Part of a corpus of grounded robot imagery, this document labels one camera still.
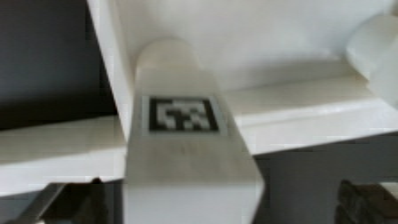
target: white surface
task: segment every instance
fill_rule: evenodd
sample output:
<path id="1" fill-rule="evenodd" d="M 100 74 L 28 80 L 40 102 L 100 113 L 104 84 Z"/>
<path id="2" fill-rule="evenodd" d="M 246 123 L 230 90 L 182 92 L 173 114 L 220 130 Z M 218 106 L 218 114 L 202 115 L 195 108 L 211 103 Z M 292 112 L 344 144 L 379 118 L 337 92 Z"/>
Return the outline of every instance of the white surface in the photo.
<path id="1" fill-rule="evenodd" d="M 398 112 L 363 83 L 337 77 L 223 94 L 252 155 L 398 130 Z M 51 181 L 122 178 L 120 133 L 115 117 L 0 132 L 0 196 Z"/>
<path id="2" fill-rule="evenodd" d="M 86 0 L 95 28 L 100 55 L 106 67 L 108 81 L 120 117 L 124 137 L 129 134 L 132 117 L 132 70 L 125 52 L 122 27 L 115 2 Z"/>
<path id="3" fill-rule="evenodd" d="M 376 96 L 398 109 L 398 17 L 369 19 L 353 34 L 346 56 Z"/>
<path id="4" fill-rule="evenodd" d="M 398 42 L 398 17 L 374 16 L 360 25 L 346 46 L 346 58 L 353 68 L 371 78 L 383 65 L 390 48 Z"/>
<path id="5" fill-rule="evenodd" d="M 344 46 L 394 0 L 115 0 L 134 63 L 143 46 L 177 37 L 191 45 L 221 89 L 346 72 Z"/>
<path id="6" fill-rule="evenodd" d="M 120 179 L 124 153 L 116 117 L 0 132 L 0 196 L 37 191 L 49 182 Z"/>
<path id="7" fill-rule="evenodd" d="M 223 93 L 250 153 L 326 144 L 398 130 L 398 111 L 358 76 Z"/>
<path id="8" fill-rule="evenodd" d="M 138 59 L 122 186 L 124 222 L 248 224 L 264 184 L 214 79 L 198 66 L 182 63 L 184 59 L 195 62 L 193 57 L 186 57 L 189 54 L 189 48 L 179 41 L 161 41 L 143 49 Z M 143 134 L 141 96 L 212 96 L 227 135 L 186 132 Z"/>

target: white wall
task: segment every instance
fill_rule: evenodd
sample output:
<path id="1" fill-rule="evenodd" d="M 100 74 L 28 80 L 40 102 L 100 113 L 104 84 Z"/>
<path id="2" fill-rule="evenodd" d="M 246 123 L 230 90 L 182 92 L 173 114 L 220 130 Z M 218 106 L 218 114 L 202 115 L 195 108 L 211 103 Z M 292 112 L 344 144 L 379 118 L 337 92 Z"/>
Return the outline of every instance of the white wall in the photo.
<path id="1" fill-rule="evenodd" d="M 172 36 L 191 44 L 223 89 L 342 75 L 351 32 L 394 4 L 395 0 L 116 0 L 131 62 L 143 45 Z"/>

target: white plastic part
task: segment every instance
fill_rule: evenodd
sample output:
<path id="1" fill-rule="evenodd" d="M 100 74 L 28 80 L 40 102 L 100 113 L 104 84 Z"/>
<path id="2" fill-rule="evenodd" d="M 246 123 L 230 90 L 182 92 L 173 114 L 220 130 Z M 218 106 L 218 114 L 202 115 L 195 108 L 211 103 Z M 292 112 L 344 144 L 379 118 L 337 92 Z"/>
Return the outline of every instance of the white plastic part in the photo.
<path id="1" fill-rule="evenodd" d="M 212 76 L 200 71 L 180 41 L 154 42 L 143 49 L 134 82 L 124 223 L 248 224 L 262 193 L 260 174 Z M 227 134 L 143 132 L 148 122 L 143 98 L 209 96 Z"/>
<path id="2" fill-rule="evenodd" d="M 398 108 L 398 17 L 369 19 L 351 37 L 346 57 L 372 93 Z"/>

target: white panel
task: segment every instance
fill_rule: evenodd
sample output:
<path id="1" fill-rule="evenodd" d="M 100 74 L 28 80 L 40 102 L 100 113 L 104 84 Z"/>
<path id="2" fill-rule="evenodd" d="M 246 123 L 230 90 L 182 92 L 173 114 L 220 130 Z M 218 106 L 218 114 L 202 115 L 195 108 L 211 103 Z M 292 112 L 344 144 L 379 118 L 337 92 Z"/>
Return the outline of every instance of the white panel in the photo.
<path id="1" fill-rule="evenodd" d="M 223 89 L 340 75 L 342 49 L 390 0 L 116 0 L 131 62 L 143 45 L 179 37 Z"/>

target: black and white square marker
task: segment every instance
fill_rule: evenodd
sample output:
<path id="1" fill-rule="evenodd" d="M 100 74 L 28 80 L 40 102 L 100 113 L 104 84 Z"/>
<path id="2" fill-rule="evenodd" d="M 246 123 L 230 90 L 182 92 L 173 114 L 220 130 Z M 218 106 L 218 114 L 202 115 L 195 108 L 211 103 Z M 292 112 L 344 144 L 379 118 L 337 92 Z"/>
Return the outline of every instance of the black and white square marker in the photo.
<path id="1" fill-rule="evenodd" d="M 198 134 L 225 131 L 212 97 L 156 97 L 141 100 L 143 131 L 150 134 Z"/>

